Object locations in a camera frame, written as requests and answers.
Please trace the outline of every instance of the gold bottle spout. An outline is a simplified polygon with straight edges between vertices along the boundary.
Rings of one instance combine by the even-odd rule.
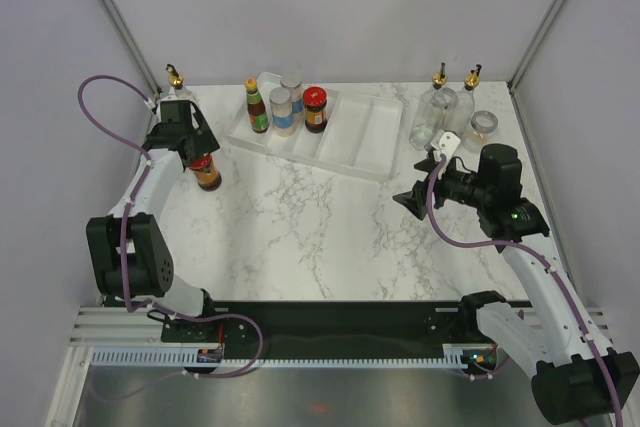
[[[171,64],[167,64],[165,70],[169,72],[169,85],[174,89],[181,89],[182,84],[184,83],[184,77],[182,77],[182,74],[179,74],[176,68]]]
[[[480,64],[476,64],[476,68],[471,71],[471,74],[467,75],[467,77],[464,79],[464,84],[467,87],[475,89],[478,86],[478,84],[480,83],[481,69],[482,69],[482,66]]]
[[[440,62],[440,70],[433,74],[431,78],[435,85],[444,85],[447,83],[447,74],[444,71],[444,62]]]

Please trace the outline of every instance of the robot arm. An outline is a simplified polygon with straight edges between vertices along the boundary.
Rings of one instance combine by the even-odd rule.
[[[440,132],[427,159],[415,166],[429,172],[427,178],[416,182],[411,192],[394,196],[394,200],[423,220],[430,175],[445,157],[446,165],[434,181],[435,208],[453,200],[476,209],[483,232],[494,241],[502,241],[498,251],[527,292],[542,332],[534,331],[516,316],[497,292],[465,296],[459,309],[459,315],[465,318],[460,323],[499,344],[522,368],[531,379],[538,407],[550,423],[613,411],[603,372],[587,341],[595,344],[624,405],[640,373],[638,363],[630,352],[618,354],[613,350],[578,298],[558,260],[544,218],[535,205],[521,197],[522,163],[517,151],[506,145],[487,145],[480,154],[478,172],[461,172],[452,157],[459,142],[454,134]],[[542,255],[550,267],[513,246],[514,242]],[[473,246],[492,245],[478,244]],[[578,318],[584,321],[588,334],[583,333]]]
[[[220,146],[192,100],[164,99],[159,104],[159,114],[159,122],[143,144],[151,156],[151,169],[136,194],[127,223],[131,296],[135,300],[159,300],[174,312],[199,316],[208,296],[203,290],[175,275],[171,253],[156,219],[184,168],[218,150]],[[125,195],[109,214],[93,218],[87,224],[87,240],[96,284],[105,295],[123,296],[120,268],[122,215],[147,162],[146,158],[141,158]]]

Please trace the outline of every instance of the plastic organizer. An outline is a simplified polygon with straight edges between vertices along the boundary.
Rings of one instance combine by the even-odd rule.
[[[258,90],[271,119],[269,94],[280,86],[280,76],[263,72]],[[402,102],[336,90],[327,92],[327,127],[312,134],[303,119],[289,137],[273,126],[264,134],[251,129],[246,101],[226,129],[229,142],[261,154],[312,165],[362,179],[384,182],[393,170],[402,118]]]

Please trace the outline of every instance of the white wall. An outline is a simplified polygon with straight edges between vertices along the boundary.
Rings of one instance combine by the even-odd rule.
[[[577,286],[640,359],[639,77],[640,0],[568,0],[518,99]]]
[[[551,0],[115,0],[159,79],[191,83],[262,71],[313,81],[452,78],[480,62],[506,80]]]
[[[74,319],[96,288],[85,238],[123,192],[134,155],[82,116],[92,74],[142,86],[97,0],[0,0],[0,423],[44,425]],[[99,119],[140,140],[145,107],[89,87]]]

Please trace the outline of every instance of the marble tabletop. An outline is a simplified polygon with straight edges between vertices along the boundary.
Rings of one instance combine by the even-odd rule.
[[[524,289],[494,248],[457,249],[392,200],[424,174],[408,142],[419,96],[428,83],[320,84],[400,100],[404,105],[392,177],[381,184],[250,152],[224,130],[244,102],[244,87],[193,87],[221,144],[214,155],[221,187],[204,192],[185,172],[160,218],[175,271],[220,300],[459,300],[495,289],[509,299]],[[452,83],[454,90],[461,84]],[[515,147],[524,196],[543,205],[504,82],[483,82],[476,110],[499,119],[493,141]],[[478,154],[456,155],[477,169]],[[461,241],[485,240],[474,209],[447,202],[436,212]]]

